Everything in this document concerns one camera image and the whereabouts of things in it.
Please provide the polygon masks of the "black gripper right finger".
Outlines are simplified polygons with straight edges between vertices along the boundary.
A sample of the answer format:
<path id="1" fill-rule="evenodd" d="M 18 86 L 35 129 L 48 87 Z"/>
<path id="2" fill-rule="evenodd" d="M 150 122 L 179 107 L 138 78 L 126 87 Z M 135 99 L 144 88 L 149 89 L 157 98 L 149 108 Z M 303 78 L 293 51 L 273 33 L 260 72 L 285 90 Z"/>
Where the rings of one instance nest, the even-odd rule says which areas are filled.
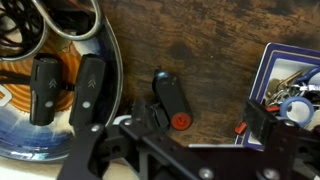
<path id="1" fill-rule="evenodd" d="M 259 102 L 248 99 L 245 102 L 243 120 L 253 136 L 265 145 L 277 124 L 278 119 L 269 113 Z"/>

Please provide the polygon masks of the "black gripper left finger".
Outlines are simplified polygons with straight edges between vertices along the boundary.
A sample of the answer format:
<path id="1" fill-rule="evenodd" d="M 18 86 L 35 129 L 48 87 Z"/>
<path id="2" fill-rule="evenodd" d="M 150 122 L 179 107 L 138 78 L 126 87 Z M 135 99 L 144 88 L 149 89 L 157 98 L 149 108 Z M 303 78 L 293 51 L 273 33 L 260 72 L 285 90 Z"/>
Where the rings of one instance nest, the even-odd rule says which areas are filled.
<path id="1" fill-rule="evenodd" d="M 131 117 L 150 130 L 161 133 L 166 133 L 169 130 L 169 120 L 162 105 L 157 100 L 135 100 Z"/>

